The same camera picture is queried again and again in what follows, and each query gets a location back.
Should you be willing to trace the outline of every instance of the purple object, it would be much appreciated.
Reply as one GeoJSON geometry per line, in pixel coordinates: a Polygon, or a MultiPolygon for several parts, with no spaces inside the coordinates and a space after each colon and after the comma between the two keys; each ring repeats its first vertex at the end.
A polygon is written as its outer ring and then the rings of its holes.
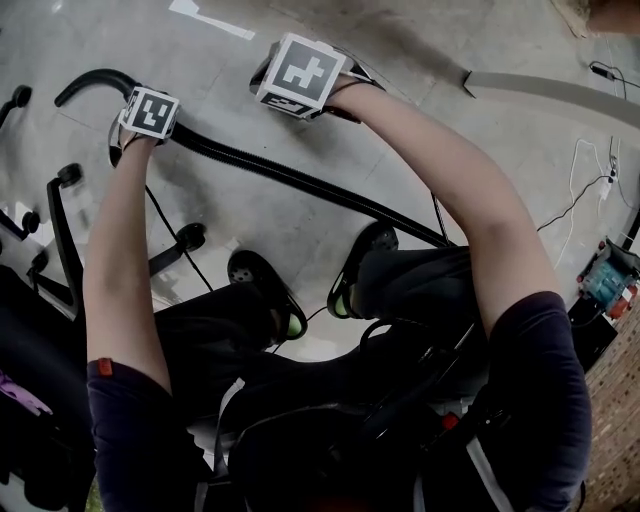
{"type": "Polygon", "coordinates": [[[0,370],[0,391],[21,404],[25,409],[36,416],[40,416],[41,412],[53,414],[51,409],[22,386],[18,386],[18,384],[13,382],[6,373],[2,372],[2,370],[0,370]]]}

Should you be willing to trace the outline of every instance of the forearm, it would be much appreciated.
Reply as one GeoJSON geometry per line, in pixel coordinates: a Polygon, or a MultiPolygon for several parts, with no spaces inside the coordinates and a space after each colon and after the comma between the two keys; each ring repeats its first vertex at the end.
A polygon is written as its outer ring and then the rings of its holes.
{"type": "Polygon", "coordinates": [[[533,226],[493,160],[446,126],[364,84],[339,92],[332,104],[354,114],[395,149],[469,239],[504,222],[533,226]]]}
{"type": "Polygon", "coordinates": [[[553,268],[527,209],[483,151],[371,85],[348,87],[332,104],[361,119],[395,149],[460,225],[469,241],[487,334],[520,299],[557,291],[553,268]]]}
{"type": "Polygon", "coordinates": [[[102,293],[148,288],[144,187],[153,146],[140,140],[124,153],[91,230],[85,287],[102,293]]]}
{"type": "Polygon", "coordinates": [[[110,358],[170,390],[155,329],[145,224],[151,139],[133,142],[115,169],[89,238],[84,298],[88,360],[110,358]]]}

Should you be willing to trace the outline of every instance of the black pants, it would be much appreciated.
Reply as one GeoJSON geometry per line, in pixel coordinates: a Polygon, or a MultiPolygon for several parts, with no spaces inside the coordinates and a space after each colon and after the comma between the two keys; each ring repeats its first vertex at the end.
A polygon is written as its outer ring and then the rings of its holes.
{"type": "MultiPolygon", "coordinates": [[[[234,284],[156,315],[176,402],[189,424],[217,421],[223,394],[246,386],[225,412],[241,428],[294,408],[328,402],[373,403],[415,365],[432,344],[454,345],[475,322],[477,304],[467,248],[371,252],[363,260],[354,298],[364,318],[393,326],[337,359],[300,363],[263,352],[273,319],[251,284],[234,284]]],[[[434,391],[433,401],[474,396],[486,382],[482,329],[472,348],[434,391]]]]}

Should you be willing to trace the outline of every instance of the black shoe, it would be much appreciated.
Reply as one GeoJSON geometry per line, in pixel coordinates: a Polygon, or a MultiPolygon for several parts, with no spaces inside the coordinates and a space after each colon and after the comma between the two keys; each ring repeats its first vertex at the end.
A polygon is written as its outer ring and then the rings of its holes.
{"type": "Polygon", "coordinates": [[[356,238],[340,274],[327,297],[327,310],[336,318],[360,318],[351,308],[351,286],[358,280],[360,263],[369,251],[396,251],[398,236],[382,222],[369,224],[356,238]]]}
{"type": "Polygon", "coordinates": [[[229,259],[227,276],[230,283],[253,283],[262,293],[270,309],[281,319],[277,341],[297,340],[307,332],[307,318],[275,269],[253,251],[238,251],[229,259]]]}

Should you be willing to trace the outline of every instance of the red tag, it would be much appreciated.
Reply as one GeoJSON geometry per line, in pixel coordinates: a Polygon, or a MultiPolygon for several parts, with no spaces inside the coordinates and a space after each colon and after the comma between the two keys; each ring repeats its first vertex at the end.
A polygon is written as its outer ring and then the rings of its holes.
{"type": "Polygon", "coordinates": [[[442,426],[445,430],[451,430],[458,424],[459,421],[460,420],[455,414],[453,414],[452,412],[448,412],[442,417],[442,426]]]}
{"type": "Polygon", "coordinates": [[[111,377],[113,375],[111,359],[105,357],[98,359],[98,373],[101,377],[111,377]]]}

